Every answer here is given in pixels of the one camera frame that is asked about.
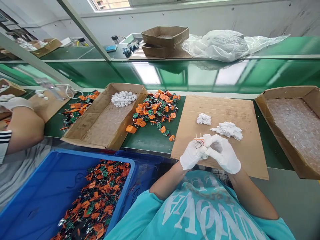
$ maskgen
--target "blue plastic crate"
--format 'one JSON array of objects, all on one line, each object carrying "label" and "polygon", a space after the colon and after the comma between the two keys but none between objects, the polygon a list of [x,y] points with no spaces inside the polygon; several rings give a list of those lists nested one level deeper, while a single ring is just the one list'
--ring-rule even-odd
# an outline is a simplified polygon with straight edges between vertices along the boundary
[{"label": "blue plastic crate", "polygon": [[136,201],[137,197],[155,183],[159,165],[163,162],[163,157],[122,150],[117,151],[114,155],[134,160],[138,165],[137,168],[139,168],[139,170],[134,173],[134,180],[130,182],[129,191],[120,212],[121,219]]},{"label": "blue plastic crate", "polygon": [[88,184],[85,179],[88,168],[99,164],[100,159],[130,164],[108,234],[126,213],[126,203],[131,203],[141,193],[137,188],[132,191],[132,188],[147,189],[145,186],[149,185],[146,183],[150,171],[145,170],[157,168],[160,162],[152,164],[146,160],[134,161],[120,156],[64,149],[51,151],[1,212],[0,239],[49,240],[55,236],[61,229],[58,227],[59,221],[66,210],[72,208],[72,202],[81,189]]}]

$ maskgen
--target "metal frame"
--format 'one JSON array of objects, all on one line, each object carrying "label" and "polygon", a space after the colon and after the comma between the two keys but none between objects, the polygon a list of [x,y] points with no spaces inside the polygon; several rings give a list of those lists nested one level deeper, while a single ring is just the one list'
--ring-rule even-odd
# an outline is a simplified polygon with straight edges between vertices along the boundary
[{"label": "metal frame", "polygon": [[101,56],[107,61],[112,61],[112,58],[107,54],[106,50],[99,43],[97,38],[93,35],[93,33],[89,30],[84,21],[80,18],[68,0],[57,0],[57,2],[61,5],[61,7],[67,12],[67,14],[71,17],[71,19],[75,22],[75,24],[80,28],[80,30],[84,33],[84,35],[88,38],[88,40],[93,44],[93,46],[98,50]]},{"label": "metal frame", "polygon": [[63,84],[70,84],[70,86],[72,86],[76,90],[80,89],[80,87],[77,84],[75,84],[74,82],[72,82],[71,80],[63,76],[61,73],[59,73],[58,71],[50,67],[48,64],[41,61],[32,53],[20,47],[17,43],[15,43],[14,41],[9,39],[2,33],[0,34],[0,42],[3,48],[10,51],[11,53],[21,58],[31,66],[35,67],[39,71],[43,72],[44,74],[47,74],[49,77],[55,79],[57,82],[63,83]]},{"label": "metal frame", "polygon": [[[285,59],[285,60],[319,60],[320,54],[314,55],[266,55],[266,56],[245,56],[240,60],[245,59]],[[149,62],[149,61],[203,61],[211,60],[211,58],[167,58],[167,59],[113,59],[113,62]],[[57,59],[57,60],[43,60],[45,63],[59,63],[59,62],[104,62],[104,59]],[[0,61],[0,63],[24,63],[24,61]]]}]

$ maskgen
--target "metal pole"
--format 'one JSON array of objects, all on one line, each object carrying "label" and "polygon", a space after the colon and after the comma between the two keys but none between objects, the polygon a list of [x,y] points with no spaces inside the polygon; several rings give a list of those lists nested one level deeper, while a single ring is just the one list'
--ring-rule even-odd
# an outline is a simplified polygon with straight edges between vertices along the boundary
[{"label": "metal pole", "polygon": [[93,35],[93,33],[89,30],[84,21],[79,17],[77,12],[70,5],[68,0],[57,0],[57,2],[61,5],[61,7],[67,12],[67,14],[71,17],[71,19],[76,23],[76,25],[80,28],[80,30],[86,35],[88,40],[93,44],[93,46],[98,50],[101,56],[107,61],[112,61],[109,54],[107,54],[106,50],[103,46],[98,42],[97,38]]},{"label": "metal pole", "polygon": [[32,53],[28,52],[24,48],[20,47],[17,43],[10,40],[8,37],[0,34],[0,43],[1,47],[5,48],[6,50],[10,51],[17,57],[21,58],[22,60],[29,63],[31,66],[35,67],[39,71],[47,74],[49,77],[55,79],[59,83],[63,84],[70,84],[71,87],[73,87],[76,90],[80,90],[80,86],[63,76],[58,71],[54,70],[52,67],[50,67],[48,64],[41,61],[39,58],[34,56]]}]

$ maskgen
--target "wire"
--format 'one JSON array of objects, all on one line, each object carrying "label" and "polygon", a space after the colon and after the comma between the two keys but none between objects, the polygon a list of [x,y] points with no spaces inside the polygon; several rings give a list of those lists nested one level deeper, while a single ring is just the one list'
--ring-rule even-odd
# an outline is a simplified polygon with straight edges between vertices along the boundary
[{"label": "wire", "polygon": [[74,98],[74,93],[73,93],[72,91],[71,91],[71,93],[68,93],[69,86],[61,85],[61,86],[53,87],[53,88],[60,88],[60,87],[66,87],[66,95],[67,95],[67,97],[68,97],[68,98],[70,98],[70,99],[79,99],[79,98],[80,98],[80,97]]}]

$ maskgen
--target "white glove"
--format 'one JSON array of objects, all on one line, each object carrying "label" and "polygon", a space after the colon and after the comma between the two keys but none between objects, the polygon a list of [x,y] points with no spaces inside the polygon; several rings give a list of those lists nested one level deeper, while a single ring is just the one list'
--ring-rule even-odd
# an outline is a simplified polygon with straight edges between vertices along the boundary
[{"label": "white glove", "polygon": [[180,164],[183,167],[183,170],[188,170],[193,168],[201,159],[207,151],[205,146],[201,146],[200,143],[193,140],[189,142],[186,150],[183,155],[180,157]]},{"label": "white glove", "polygon": [[0,102],[0,106],[3,106],[10,111],[12,111],[12,109],[15,107],[27,107],[33,110],[32,103],[21,97],[14,97],[8,102]]},{"label": "white glove", "polygon": [[[204,145],[208,146],[208,150],[205,155],[208,155],[214,158],[226,172],[231,174],[236,174],[241,169],[241,163],[237,159],[237,156],[229,143],[229,141],[219,135],[213,135],[210,138],[204,135]],[[217,151],[213,150],[210,145],[214,144],[214,148]]]}]

